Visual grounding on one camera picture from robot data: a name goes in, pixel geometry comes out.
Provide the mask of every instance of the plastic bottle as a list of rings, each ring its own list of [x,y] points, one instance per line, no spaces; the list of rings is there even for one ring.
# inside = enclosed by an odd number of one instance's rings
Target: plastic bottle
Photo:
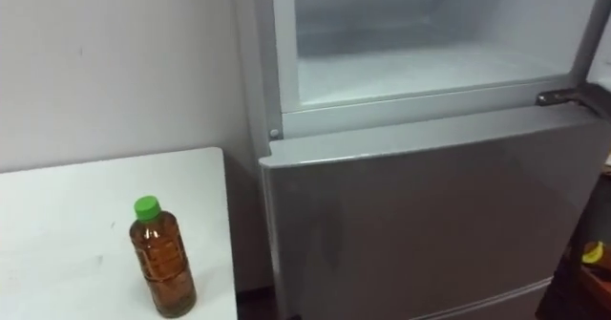
[[[155,306],[164,317],[182,316],[197,294],[176,217],[162,211],[153,196],[137,200],[134,209],[130,237]]]

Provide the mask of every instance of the wall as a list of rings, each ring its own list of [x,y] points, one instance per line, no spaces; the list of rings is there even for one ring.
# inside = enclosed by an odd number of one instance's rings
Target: wall
[[[270,283],[232,0],[0,0],[0,171],[220,146],[239,289]]]

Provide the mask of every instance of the refrigerator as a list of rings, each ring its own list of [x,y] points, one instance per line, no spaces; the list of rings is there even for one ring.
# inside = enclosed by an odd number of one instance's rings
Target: refrigerator
[[[281,319],[535,319],[611,149],[611,0],[235,2]]]

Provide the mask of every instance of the freezer compartment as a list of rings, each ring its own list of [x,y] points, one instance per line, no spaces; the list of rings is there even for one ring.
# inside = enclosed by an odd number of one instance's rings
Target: freezer compartment
[[[596,0],[278,1],[294,1],[276,17],[295,26],[290,112],[566,77]]]

